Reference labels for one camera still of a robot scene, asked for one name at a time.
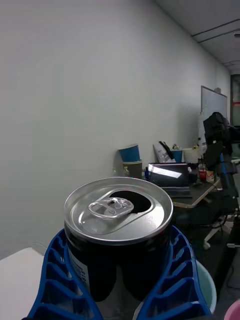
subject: white table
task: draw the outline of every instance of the white table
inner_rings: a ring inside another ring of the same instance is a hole
[[[21,320],[36,299],[44,257],[32,248],[0,260],[0,320]]]

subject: can opening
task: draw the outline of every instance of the can opening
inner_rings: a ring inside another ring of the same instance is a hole
[[[149,199],[147,199],[144,195],[133,191],[117,191],[112,193],[109,197],[117,197],[129,200],[134,205],[134,209],[131,211],[132,214],[138,214],[147,211],[151,207],[151,202]]]

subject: blue plastic holder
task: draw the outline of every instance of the blue plastic holder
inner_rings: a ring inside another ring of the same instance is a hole
[[[47,248],[40,286],[28,317],[36,320],[103,320],[70,264],[64,229]]]
[[[167,266],[146,297],[137,320],[186,320],[208,316],[199,285],[197,264],[187,238],[175,227],[170,236]]]
[[[212,316],[199,286],[193,250],[186,237],[173,226],[167,265],[146,297],[137,320],[186,320],[204,315]],[[64,230],[47,248],[38,294],[28,317],[33,320],[103,320],[70,264]]]

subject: pink object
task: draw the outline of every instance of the pink object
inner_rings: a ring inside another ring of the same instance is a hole
[[[240,319],[240,300],[237,300],[227,310],[224,320],[239,320],[239,319]]]

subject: laptop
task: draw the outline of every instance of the laptop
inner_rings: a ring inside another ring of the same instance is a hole
[[[149,181],[161,187],[171,198],[192,198],[186,163],[149,163]]]

